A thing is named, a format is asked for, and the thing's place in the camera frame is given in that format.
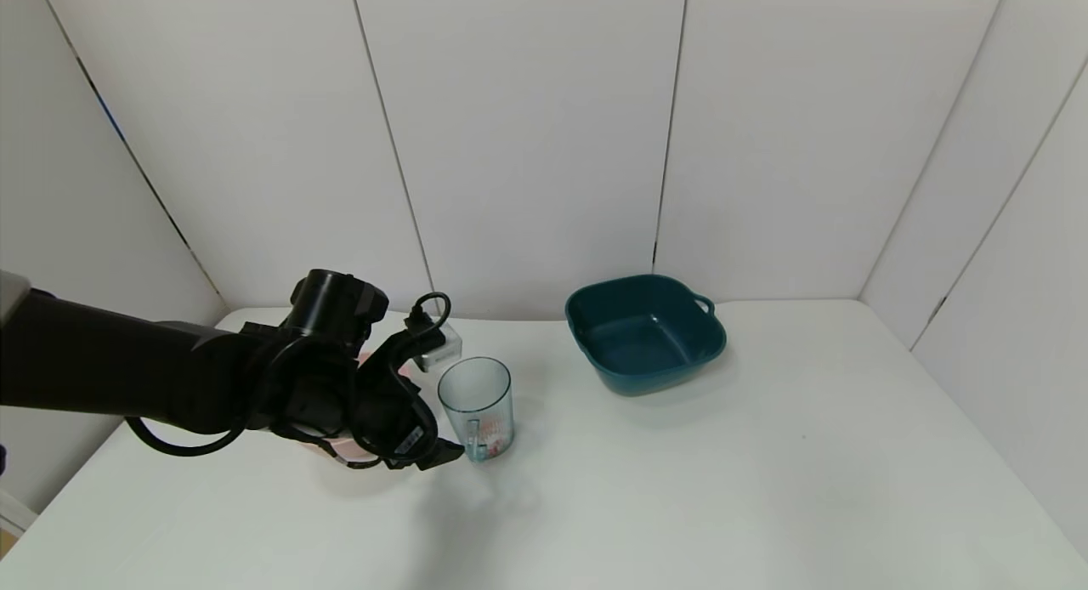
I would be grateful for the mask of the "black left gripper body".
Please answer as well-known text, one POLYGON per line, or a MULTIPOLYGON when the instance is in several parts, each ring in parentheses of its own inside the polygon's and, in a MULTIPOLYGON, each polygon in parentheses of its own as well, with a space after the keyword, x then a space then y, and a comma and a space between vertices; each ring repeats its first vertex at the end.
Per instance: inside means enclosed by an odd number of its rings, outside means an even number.
POLYGON ((409 378, 356 388, 356 443, 393 465, 423 458, 433 432, 433 413, 409 378))

